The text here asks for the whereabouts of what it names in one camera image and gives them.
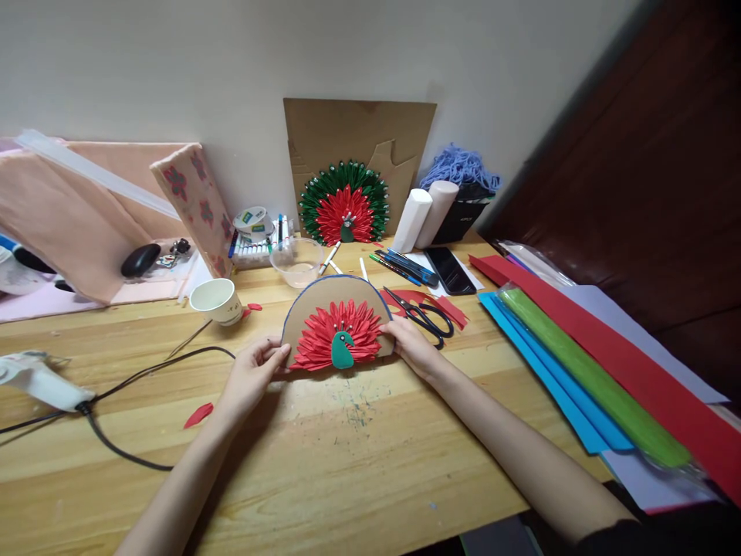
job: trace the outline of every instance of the finished peacock craft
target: finished peacock craft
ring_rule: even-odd
[[[341,274],[311,283],[299,295],[283,326],[291,344],[286,365],[319,371],[348,369],[394,350],[392,337],[381,333],[391,313],[367,281]]]
[[[304,185],[299,202],[306,231],[324,245],[379,241],[389,217],[388,187],[358,161],[330,165]]]

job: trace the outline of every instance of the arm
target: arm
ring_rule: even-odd
[[[566,453],[445,359],[411,322],[394,317],[384,331],[396,337],[404,360],[491,452],[533,509],[569,542],[635,519]]]
[[[235,434],[280,369],[289,345],[267,337],[237,355],[224,392],[116,554],[181,554]]]

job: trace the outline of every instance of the smartphone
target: smartphone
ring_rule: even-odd
[[[466,275],[461,263],[447,247],[429,247],[425,255],[430,260],[432,269],[440,276],[442,286],[448,295],[468,295],[476,293],[475,286]]]

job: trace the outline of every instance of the white wall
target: white wall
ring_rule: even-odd
[[[643,1],[5,0],[0,135],[200,141],[232,212],[295,215],[283,97],[422,100],[423,169],[508,183]]]

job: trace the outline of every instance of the red crepe paper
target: red crepe paper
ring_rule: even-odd
[[[334,335],[344,327],[349,329],[353,338],[354,346],[347,346],[356,363],[373,361],[376,353],[381,349],[381,344],[376,340],[381,333],[378,321],[380,315],[373,315],[373,309],[364,301],[359,307],[350,300],[347,305],[340,302],[338,307],[335,303],[330,304],[327,313],[320,307],[316,308],[316,314],[311,315],[304,322],[307,329],[301,333],[299,345],[296,348],[296,363],[291,369],[306,369],[307,371],[318,371],[332,365],[332,340]]]
[[[386,290],[379,290],[378,293],[381,294],[387,305],[398,308],[401,311],[401,314],[404,314],[404,309],[401,308],[401,306],[388,294]],[[394,293],[407,303],[416,303],[417,305],[420,303],[427,303],[428,305],[432,305],[434,308],[441,310],[443,313],[448,315],[450,320],[458,325],[460,330],[463,330],[467,324],[468,318],[465,313],[453,305],[453,303],[445,296],[435,299],[429,293],[417,290],[394,290]]]
[[[741,433],[643,351],[538,276],[498,256],[469,261],[500,286],[513,281],[522,288],[741,506]]]
[[[345,225],[348,212],[356,216],[352,227],[355,241],[370,242],[374,217],[370,209],[371,203],[368,197],[363,195],[363,188],[358,188],[353,192],[350,184],[347,184],[345,189],[342,191],[338,189],[336,195],[328,195],[327,200],[321,201],[320,204],[321,206],[316,210],[319,215],[316,221],[327,245],[341,241],[340,230]]]
[[[202,405],[193,412],[193,415],[188,417],[188,420],[185,422],[185,426],[183,427],[183,429],[190,429],[192,426],[197,425],[199,422],[208,417],[213,410],[214,405],[212,403]]]

